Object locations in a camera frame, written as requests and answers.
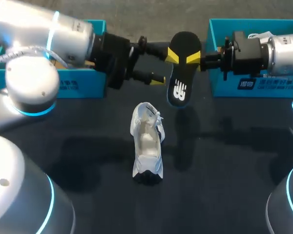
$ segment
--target cable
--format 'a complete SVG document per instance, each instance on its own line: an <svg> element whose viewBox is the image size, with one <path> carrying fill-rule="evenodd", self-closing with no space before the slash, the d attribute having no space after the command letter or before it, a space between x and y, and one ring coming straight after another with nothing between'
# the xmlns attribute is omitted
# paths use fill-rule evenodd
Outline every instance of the cable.
<svg viewBox="0 0 293 234"><path fill-rule="evenodd" d="M257 35L258 35L258 33L251 33L251 34L249 34L248 38L250 39L250 38L253 38L253 37L257 36Z"/></svg>
<svg viewBox="0 0 293 234"><path fill-rule="evenodd" d="M68 64L56 53L53 51L47 50L46 48L42 46L24 46L24 47L18 47L16 48L17 51L10 52L4 55L0 56L0 63L7 63L8 61L25 56L25 55L32 55L32 54L37 54L37 52L46 52L50 56L52 56L56 61L61 63L65 68L68 68Z"/></svg>

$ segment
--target shoe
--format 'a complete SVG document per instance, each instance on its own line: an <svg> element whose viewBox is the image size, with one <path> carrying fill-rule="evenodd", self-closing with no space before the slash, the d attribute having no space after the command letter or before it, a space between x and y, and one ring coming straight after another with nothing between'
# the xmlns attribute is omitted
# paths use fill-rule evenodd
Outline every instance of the shoe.
<svg viewBox="0 0 293 234"><path fill-rule="evenodd" d="M132 177L154 174L163 179L161 143L165 132L160 113L148 102L136 106L132 114L130 134L135 142Z"/></svg>

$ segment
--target cyan storage box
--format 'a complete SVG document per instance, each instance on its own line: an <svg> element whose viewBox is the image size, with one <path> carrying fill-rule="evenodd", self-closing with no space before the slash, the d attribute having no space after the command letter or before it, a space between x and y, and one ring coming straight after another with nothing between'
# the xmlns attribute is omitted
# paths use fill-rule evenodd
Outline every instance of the cyan storage box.
<svg viewBox="0 0 293 234"><path fill-rule="evenodd" d="M93 24L94 33L106 31L105 20L86 20ZM105 74L91 69L58 69L61 86L58 98L103 98ZM0 64L0 89L5 87L5 64Z"/></svg>
<svg viewBox="0 0 293 234"><path fill-rule="evenodd" d="M206 51L217 51L234 31L243 31L246 37L267 31L273 35L293 34L293 19L210 19ZM293 77L287 78L250 79L248 75L234 76L229 72L224 81L220 69L209 70L214 97L293 98Z"/></svg>

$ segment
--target black insole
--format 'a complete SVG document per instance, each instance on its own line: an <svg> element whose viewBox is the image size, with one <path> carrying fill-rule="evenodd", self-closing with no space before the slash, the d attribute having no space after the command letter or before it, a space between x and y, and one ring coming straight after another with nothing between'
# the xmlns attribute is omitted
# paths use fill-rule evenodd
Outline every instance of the black insole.
<svg viewBox="0 0 293 234"><path fill-rule="evenodd" d="M198 63L187 64L187 57L201 50L201 42L192 32L179 32L172 38L169 47L179 57L179 64L173 64L167 99L172 106L185 107L190 100L193 77L199 66Z"/></svg>

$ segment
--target dark table surface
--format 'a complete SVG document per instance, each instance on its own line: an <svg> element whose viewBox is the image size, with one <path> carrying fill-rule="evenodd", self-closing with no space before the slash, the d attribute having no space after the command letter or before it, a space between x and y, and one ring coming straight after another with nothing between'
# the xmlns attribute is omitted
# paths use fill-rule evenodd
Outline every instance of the dark table surface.
<svg viewBox="0 0 293 234"><path fill-rule="evenodd" d="M138 68L169 77L150 57ZM267 234L270 192L293 167L289 99L213 98L206 73L190 104L167 103L167 87L126 82L106 99L59 99L44 122L2 134L27 153L72 199L76 234ZM164 180L132 180L132 112L160 112Z"/></svg>

